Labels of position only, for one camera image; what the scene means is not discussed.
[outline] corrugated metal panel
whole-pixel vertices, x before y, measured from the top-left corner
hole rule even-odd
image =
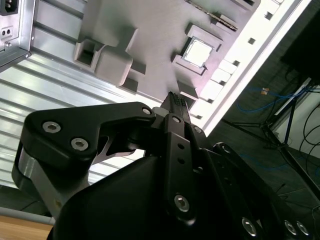
[[[29,59],[0,73],[0,184],[16,187],[11,171],[25,117],[37,110],[143,102],[160,102],[134,95],[83,72],[73,64],[73,51],[85,8],[83,0],[39,1]],[[95,183],[143,155],[115,157],[91,167]]]

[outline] bolt head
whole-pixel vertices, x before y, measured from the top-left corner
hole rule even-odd
[[[300,229],[300,231],[306,235],[306,236],[309,236],[309,232],[307,230],[307,228],[299,221],[296,222],[296,225],[298,226],[298,228]]]
[[[61,131],[61,126],[54,121],[46,121],[42,124],[42,128],[44,131],[50,134],[55,134]]]
[[[253,223],[249,219],[243,217],[242,226],[249,235],[251,235],[252,237],[257,236],[256,227],[253,225]]]
[[[89,143],[83,138],[74,138],[71,140],[71,146],[74,150],[84,151],[89,147]]]
[[[173,119],[176,123],[180,123],[180,122],[181,122],[180,119],[177,118],[176,116],[173,116],[172,119]]]
[[[292,235],[297,235],[297,231],[294,228],[294,226],[287,220],[284,221],[284,225],[286,229],[292,234]]]
[[[142,111],[143,111],[145,114],[151,115],[151,111],[150,111],[148,108],[143,107],[143,108],[142,108]]]
[[[223,151],[225,151],[227,154],[230,154],[230,153],[231,153],[231,151],[229,150],[229,148],[228,148],[227,146],[225,146],[225,145],[222,145],[222,149],[223,149]]]
[[[198,126],[195,126],[195,127],[194,127],[194,130],[195,130],[198,134],[202,133],[201,128],[198,127]]]
[[[190,205],[188,200],[182,195],[176,195],[174,197],[174,204],[181,212],[188,212],[190,209]]]

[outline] metal rod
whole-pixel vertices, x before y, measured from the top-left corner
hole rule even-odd
[[[297,103],[297,98],[295,97],[292,101],[289,122],[288,122],[288,126],[287,126],[286,132],[285,132],[285,138],[284,138],[285,144],[288,144],[292,120],[294,119],[294,114],[295,114],[295,110],[296,110],[296,103]]]
[[[232,122],[232,124],[237,125],[239,127],[248,127],[248,128],[260,128],[260,123],[255,122]]]
[[[225,119],[222,119],[221,121],[222,121],[223,123],[225,123],[225,124],[228,124],[229,126],[235,128],[235,129],[238,129],[238,130],[244,132],[245,134],[248,134],[248,135],[250,135],[250,136],[252,136],[252,137],[254,137],[254,138],[256,138],[256,139],[259,139],[260,141],[262,141],[262,142],[264,142],[264,143],[275,145],[273,142],[270,142],[270,141],[268,141],[267,139],[264,139],[263,137],[255,134],[255,133],[253,133],[253,132],[250,132],[250,131],[248,131],[248,130],[240,127],[240,126],[234,125],[233,123],[231,123],[231,122],[229,122],[229,121],[227,121],[227,120],[225,120]]]
[[[271,141],[273,141],[277,145],[281,145],[281,142],[279,141],[279,139],[274,135],[274,133],[270,130],[268,126],[264,126],[262,130],[268,134],[268,137],[270,138]],[[278,150],[281,153],[283,159],[300,176],[306,188],[310,191],[311,195],[320,205],[320,188],[310,178],[310,176],[306,173],[306,171],[302,168],[302,166],[297,162],[297,160],[291,155],[291,153],[287,150],[287,147],[279,147]]]

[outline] rectangular slot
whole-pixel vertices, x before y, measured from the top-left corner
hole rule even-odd
[[[76,60],[85,65],[91,66],[95,55],[95,46],[96,44],[93,41],[83,41],[79,47],[79,53]]]
[[[253,6],[255,4],[254,0],[243,0],[243,1],[249,4],[250,6]]]

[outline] white square component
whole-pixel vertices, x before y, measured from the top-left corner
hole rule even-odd
[[[220,85],[219,83],[209,80],[205,87],[203,88],[200,98],[205,99],[207,101],[209,100],[215,100],[219,93],[221,92],[222,88],[224,86]]]
[[[202,68],[208,60],[213,49],[214,48],[212,46],[193,37],[182,59],[193,65],[196,65],[199,68]]]
[[[208,112],[208,110],[210,109],[210,106],[211,106],[211,103],[205,100],[199,99],[192,105],[189,112],[194,116],[204,117],[204,114]]]
[[[228,80],[231,78],[231,74],[223,71],[222,69],[218,68],[217,70],[215,70],[215,72],[213,73],[211,79],[217,83],[220,83],[221,81],[223,82],[228,82]]]
[[[223,71],[229,73],[229,74],[234,74],[235,71],[237,70],[237,66],[232,64],[231,62],[228,62],[226,60],[222,60],[219,69],[222,69]]]

